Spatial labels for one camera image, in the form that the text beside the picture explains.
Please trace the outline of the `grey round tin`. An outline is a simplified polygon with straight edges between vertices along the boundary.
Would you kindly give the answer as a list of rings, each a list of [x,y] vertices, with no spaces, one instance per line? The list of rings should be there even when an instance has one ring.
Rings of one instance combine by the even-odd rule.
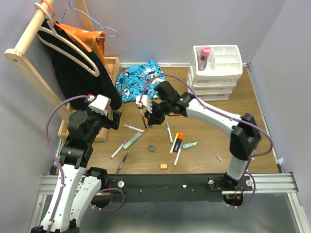
[[[155,147],[154,147],[153,145],[150,145],[150,146],[148,147],[148,151],[154,152],[154,151],[155,151]]]

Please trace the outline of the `pink lid pen tube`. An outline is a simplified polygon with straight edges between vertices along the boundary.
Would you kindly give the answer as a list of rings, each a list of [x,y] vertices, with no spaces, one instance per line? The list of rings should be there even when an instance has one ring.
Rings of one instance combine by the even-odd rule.
[[[200,50],[200,54],[198,56],[198,70],[204,70],[207,66],[207,60],[209,55],[211,54],[211,47],[204,46]]]

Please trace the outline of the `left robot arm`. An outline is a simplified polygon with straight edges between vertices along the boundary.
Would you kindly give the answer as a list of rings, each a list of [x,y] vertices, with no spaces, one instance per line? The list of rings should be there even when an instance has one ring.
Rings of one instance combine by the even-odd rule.
[[[49,208],[33,233],[77,233],[81,220],[97,192],[110,191],[105,169],[86,170],[92,144],[102,128],[117,130],[121,112],[113,117],[87,109],[69,116],[69,135],[60,151],[58,180]]]

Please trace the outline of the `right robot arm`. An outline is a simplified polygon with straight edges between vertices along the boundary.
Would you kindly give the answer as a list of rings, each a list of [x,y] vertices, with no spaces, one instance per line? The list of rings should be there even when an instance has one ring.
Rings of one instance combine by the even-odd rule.
[[[168,81],[158,84],[155,92],[161,99],[160,103],[150,100],[146,94],[136,98],[137,107],[146,108],[144,116],[148,125],[160,125],[165,116],[175,114],[200,120],[227,134],[232,159],[224,174],[224,186],[229,190],[239,187],[250,157],[261,140],[254,117],[223,111],[188,92],[180,95]]]

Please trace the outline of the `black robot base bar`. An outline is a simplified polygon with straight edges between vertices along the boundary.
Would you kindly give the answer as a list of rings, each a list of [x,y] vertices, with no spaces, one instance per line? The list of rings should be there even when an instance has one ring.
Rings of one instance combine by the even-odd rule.
[[[227,201],[241,205],[243,195],[252,191],[248,176],[237,186],[227,186],[224,174],[115,174],[109,175],[112,191],[97,194],[91,204],[103,208],[109,203]]]

